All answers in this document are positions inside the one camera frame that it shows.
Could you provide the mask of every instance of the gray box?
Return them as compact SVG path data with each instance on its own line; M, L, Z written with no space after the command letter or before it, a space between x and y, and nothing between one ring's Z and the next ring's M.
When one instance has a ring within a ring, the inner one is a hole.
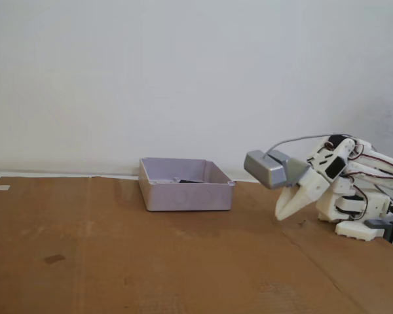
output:
M213 162L143 158L138 175L148 211L228 211L234 182ZM180 180L198 183L179 183Z

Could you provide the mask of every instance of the white wall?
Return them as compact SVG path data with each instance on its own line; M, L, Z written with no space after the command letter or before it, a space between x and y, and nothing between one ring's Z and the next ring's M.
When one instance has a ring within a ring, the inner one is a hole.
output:
M0 0L0 169L239 177L323 131L393 156L393 0Z

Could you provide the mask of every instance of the brown cardboard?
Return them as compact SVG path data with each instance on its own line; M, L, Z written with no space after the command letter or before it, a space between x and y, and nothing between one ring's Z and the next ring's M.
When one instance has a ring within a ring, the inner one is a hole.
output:
M137 181L2 178L0 313L393 313L393 246L238 183L229 212L152 213Z

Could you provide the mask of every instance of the gray cable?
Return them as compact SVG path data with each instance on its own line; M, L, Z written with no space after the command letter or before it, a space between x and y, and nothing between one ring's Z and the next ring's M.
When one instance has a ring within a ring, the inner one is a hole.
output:
M274 146L272 146L269 150L267 150L266 153L264 153L263 158L265 158L272 150L274 150L276 147L280 146L281 144L289 143L289 142L296 142L300 141L302 139L317 139L319 137L326 137L326 136L332 136L332 135L343 135L350 137L352 139L355 139L352 135L349 134L343 134L343 133L327 133L327 134L320 134L320 135L310 135L310 136L302 136L302 137L296 137L295 139L286 139L285 141L281 141Z

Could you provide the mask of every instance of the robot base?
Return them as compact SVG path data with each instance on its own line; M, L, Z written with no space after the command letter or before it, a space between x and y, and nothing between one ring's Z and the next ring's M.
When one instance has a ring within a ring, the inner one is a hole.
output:
M382 237L384 235L383 229L371 229L362 222L355 221L342 221L338 223L335 232L338 235L354 237L364 241L371 241L376 237Z

